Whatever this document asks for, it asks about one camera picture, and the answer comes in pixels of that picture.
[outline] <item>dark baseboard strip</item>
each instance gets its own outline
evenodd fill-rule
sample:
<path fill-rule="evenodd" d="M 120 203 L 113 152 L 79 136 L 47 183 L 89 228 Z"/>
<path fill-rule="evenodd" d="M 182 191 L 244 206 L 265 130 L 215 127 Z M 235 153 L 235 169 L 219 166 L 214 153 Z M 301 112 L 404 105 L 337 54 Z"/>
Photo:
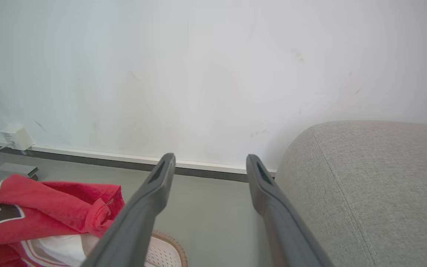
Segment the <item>dark baseboard strip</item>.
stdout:
<path fill-rule="evenodd" d="M 0 150 L 0 152 L 13 154 L 13 155 L 22 155 L 27 157 L 41 158 L 41 159 L 52 159 L 54 161 L 76 162 L 76 163 L 123 168 L 123 169 L 139 169 L 140 171 L 152 171 L 152 169 L 154 168 L 154 165 L 151 165 L 151 164 L 120 162 L 120 161 L 112 161 L 109 159 L 93 159 L 93 158 L 87 158 L 87 157 L 70 156 L 70 155 L 54 154 L 54 153 L 48 153 L 48 152 L 31 151 L 31 150 L 20 151 L 20 150 L 14 150 L 11 148 L 3 148 L 2 150 Z M 213 179 L 223 179 L 223 180 L 229 180 L 229 181 L 248 182 L 246 174 L 232 174 L 230 172 L 204 171 L 203 169 L 176 168 L 176 174 L 187 175 L 187 176 L 197 176 L 197 177 L 204 177 L 204 178 L 213 178 Z"/>

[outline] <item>red clothing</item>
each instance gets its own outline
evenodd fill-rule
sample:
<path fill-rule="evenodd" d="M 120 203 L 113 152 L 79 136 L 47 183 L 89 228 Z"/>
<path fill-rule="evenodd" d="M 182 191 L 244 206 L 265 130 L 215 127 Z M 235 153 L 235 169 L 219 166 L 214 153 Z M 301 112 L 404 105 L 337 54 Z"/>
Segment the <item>red clothing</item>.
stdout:
<path fill-rule="evenodd" d="M 0 203 L 0 264 L 9 266 L 24 266 L 22 259 L 44 265 L 22 255 L 30 251 L 24 240 L 80 233 L 101 237 L 124 206 L 117 185 L 39 182 L 16 174 L 0 182 Z"/>

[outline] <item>gray floor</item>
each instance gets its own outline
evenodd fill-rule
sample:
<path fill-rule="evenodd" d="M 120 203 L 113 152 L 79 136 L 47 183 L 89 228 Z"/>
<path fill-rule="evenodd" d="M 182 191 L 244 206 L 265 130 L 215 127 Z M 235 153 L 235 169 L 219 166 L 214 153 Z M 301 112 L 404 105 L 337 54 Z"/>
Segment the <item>gray floor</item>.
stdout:
<path fill-rule="evenodd" d="M 40 181 L 76 181 L 122 186 L 125 202 L 147 171 L 58 162 L 1 154 L 5 162 L 39 167 Z M 251 204 L 248 184 L 175 175 L 169 201 L 154 230 L 175 238 L 190 267 L 272 266 L 261 218 Z"/>

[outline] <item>baseboard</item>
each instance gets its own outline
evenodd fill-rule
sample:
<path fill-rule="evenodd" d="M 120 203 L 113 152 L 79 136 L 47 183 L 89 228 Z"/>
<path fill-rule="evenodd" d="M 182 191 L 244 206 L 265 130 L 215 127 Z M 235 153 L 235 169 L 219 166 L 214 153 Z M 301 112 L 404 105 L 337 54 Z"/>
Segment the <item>baseboard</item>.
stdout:
<path fill-rule="evenodd" d="M 78 149 L 66 149 L 58 147 L 49 147 L 44 145 L 33 145 L 28 150 L 37 151 L 37 152 L 47 152 L 52 154 L 61 154 L 77 157 L 87 157 L 93 159 L 107 159 L 110 161 L 119 161 L 119 162 L 132 162 L 136 164 L 150 164 L 156 165 L 160 158 L 151 158 L 151 157 L 142 157 L 142 156 L 133 156 L 133 155 L 124 155 L 124 154 L 112 154 L 105 152 L 95 152 L 88 150 L 78 150 Z M 200 169 L 203 171 L 220 171 L 227 172 L 231 174 L 246 174 L 246 166 L 235 166 L 227 164 L 212 164 L 206 162 L 190 162 L 183 160 L 176 160 L 176 167 L 184 169 Z M 268 169 L 272 177 L 276 176 L 275 169 Z"/>

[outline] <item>gray fabric upholstery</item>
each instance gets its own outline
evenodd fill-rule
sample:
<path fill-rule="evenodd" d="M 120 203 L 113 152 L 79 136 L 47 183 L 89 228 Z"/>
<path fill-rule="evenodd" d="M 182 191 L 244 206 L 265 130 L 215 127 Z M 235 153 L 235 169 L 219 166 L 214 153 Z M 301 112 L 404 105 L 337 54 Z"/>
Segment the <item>gray fabric upholstery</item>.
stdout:
<path fill-rule="evenodd" d="M 427 266 L 427 125 L 313 126 L 275 181 L 335 266 Z"/>

